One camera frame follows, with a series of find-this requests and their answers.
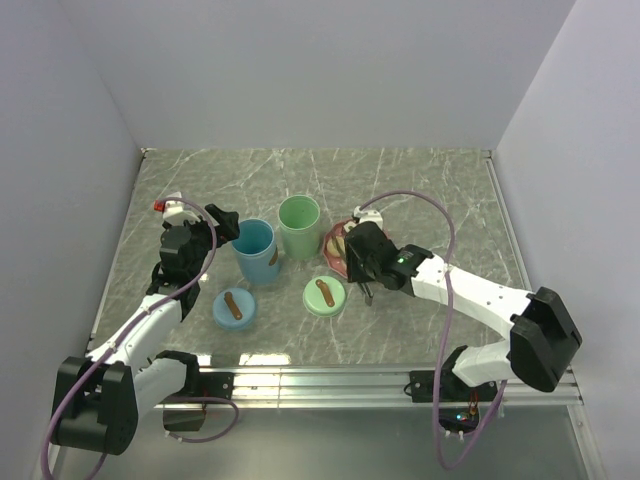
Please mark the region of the sushi piece green centre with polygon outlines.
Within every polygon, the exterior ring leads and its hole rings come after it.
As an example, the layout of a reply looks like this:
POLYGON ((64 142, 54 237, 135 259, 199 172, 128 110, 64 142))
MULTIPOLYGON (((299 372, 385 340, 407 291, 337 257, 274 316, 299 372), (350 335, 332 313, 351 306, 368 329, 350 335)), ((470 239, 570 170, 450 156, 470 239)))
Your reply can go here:
POLYGON ((343 231, 344 231, 344 234, 348 234, 348 233, 349 233, 350 231, 352 231, 356 226, 357 226, 357 224, 356 224, 355 222, 353 222, 353 221, 346 222, 346 223, 343 225, 343 231))

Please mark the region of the round bun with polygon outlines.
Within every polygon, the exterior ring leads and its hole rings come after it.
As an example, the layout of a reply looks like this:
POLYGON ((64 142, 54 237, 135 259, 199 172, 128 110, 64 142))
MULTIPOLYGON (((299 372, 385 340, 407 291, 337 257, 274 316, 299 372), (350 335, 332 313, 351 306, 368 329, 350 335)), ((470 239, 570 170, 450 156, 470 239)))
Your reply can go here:
POLYGON ((326 251, 333 258, 343 258, 346 254, 344 238, 332 235, 326 243, 326 251))

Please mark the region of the metal tongs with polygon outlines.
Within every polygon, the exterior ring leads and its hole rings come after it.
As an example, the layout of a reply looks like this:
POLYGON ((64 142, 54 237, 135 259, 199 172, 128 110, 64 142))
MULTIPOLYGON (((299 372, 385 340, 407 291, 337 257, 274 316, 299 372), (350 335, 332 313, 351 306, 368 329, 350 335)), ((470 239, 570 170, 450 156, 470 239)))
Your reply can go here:
MULTIPOLYGON (((341 258, 341 260, 344 263, 345 267, 348 267, 346 254, 343 258, 341 258)), ((373 303, 373 293, 371 292, 369 286, 366 283, 361 282, 358 282, 357 285, 364 296, 365 304, 367 306, 371 306, 373 303)))

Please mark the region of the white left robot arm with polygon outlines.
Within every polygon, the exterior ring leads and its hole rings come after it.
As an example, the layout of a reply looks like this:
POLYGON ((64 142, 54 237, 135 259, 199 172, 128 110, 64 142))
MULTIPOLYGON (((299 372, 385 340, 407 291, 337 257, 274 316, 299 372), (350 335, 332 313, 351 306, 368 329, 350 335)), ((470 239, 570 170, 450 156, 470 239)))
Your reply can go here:
POLYGON ((193 309, 217 248, 238 239, 239 215, 177 196, 154 208, 163 232, 150 284, 136 312, 108 340, 60 365, 49 444, 120 455, 139 419, 157 404, 189 402, 202 393, 196 355, 158 346, 193 309))

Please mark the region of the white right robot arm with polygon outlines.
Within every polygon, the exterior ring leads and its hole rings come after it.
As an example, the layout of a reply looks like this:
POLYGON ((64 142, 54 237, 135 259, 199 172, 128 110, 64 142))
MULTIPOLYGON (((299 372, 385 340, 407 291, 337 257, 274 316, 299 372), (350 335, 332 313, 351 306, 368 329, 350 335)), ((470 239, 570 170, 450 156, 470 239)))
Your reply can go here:
POLYGON ((474 389, 489 400, 490 390, 511 379, 550 393, 582 344, 563 300, 549 288, 528 292, 502 286, 449 267, 416 245, 397 248, 372 221, 347 231, 345 253, 349 282, 377 282, 411 297, 452 304, 501 336, 499 342, 461 346, 449 355, 434 379, 445 401, 463 401, 474 389))

